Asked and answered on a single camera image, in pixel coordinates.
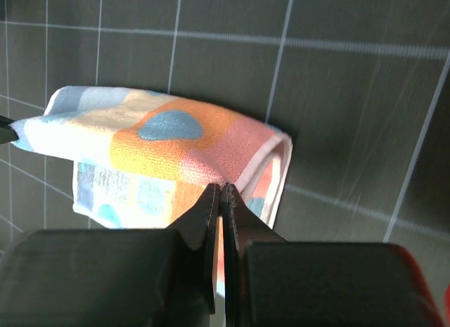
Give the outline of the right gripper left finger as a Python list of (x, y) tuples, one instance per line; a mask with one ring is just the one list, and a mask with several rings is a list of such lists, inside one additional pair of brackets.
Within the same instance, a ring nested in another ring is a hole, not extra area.
[(208, 326), (220, 188), (164, 229), (40, 230), (1, 260), (2, 326)]

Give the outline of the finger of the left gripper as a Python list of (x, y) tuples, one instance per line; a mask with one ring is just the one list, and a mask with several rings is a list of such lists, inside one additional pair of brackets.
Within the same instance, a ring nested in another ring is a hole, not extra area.
[(0, 144), (10, 143), (18, 140), (18, 135), (11, 127), (13, 120), (0, 116)]

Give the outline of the blue patterned towel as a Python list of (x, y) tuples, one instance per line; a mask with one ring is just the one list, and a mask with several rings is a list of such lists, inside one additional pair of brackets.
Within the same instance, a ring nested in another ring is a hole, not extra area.
[(15, 121), (15, 146), (74, 163), (73, 210), (109, 229), (164, 228), (208, 184), (233, 184), (273, 226), (293, 142), (210, 103), (124, 87), (66, 86)]

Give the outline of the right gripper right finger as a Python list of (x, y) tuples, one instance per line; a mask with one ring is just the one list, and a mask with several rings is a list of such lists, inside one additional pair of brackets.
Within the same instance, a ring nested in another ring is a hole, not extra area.
[(289, 242), (221, 191), (227, 326), (442, 326), (412, 254), (391, 243)]

